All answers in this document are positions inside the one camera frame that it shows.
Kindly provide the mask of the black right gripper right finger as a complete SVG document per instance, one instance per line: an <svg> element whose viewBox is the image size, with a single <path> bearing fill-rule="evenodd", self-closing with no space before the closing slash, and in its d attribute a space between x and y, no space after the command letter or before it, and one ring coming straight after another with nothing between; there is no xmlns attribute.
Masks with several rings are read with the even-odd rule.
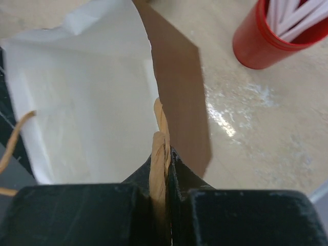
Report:
<svg viewBox="0 0 328 246"><path fill-rule="evenodd" d="M294 190L215 189L171 151L174 245L327 245L310 200Z"/></svg>

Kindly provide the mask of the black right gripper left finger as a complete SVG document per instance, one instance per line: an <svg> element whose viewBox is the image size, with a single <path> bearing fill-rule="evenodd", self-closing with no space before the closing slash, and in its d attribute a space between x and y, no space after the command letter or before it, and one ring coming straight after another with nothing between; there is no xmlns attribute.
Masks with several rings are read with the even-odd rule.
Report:
<svg viewBox="0 0 328 246"><path fill-rule="evenodd" d="M153 245L150 162L121 183L41 185L16 160L1 185L1 245Z"/></svg>

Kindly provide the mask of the brown white paper bag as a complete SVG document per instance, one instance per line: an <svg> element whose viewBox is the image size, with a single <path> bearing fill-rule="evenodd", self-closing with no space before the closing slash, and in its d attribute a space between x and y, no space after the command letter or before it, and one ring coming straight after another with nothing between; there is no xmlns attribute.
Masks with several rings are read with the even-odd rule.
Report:
<svg viewBox="0 0 328 246"><path fill-rule="evenodd" d="M2 40L16 119L41 185L114 183L150 156L165 112L171 146L203 176L212 157L198 48L144 1L89 1L52 29Z"/></svg>

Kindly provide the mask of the red ribbed straw cup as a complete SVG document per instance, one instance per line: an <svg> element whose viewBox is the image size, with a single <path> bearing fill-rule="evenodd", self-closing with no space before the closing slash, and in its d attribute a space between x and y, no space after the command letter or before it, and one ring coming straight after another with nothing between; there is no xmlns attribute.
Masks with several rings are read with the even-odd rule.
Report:
<svg viewBox="0 0 328 246"><path fill-rule="evenodd" d="M251 69L268 68L327 37L325 18L290 43L281 40L267 24L268 7L269 1L257 1L234 33L233 51L244 66Z"/></svg>

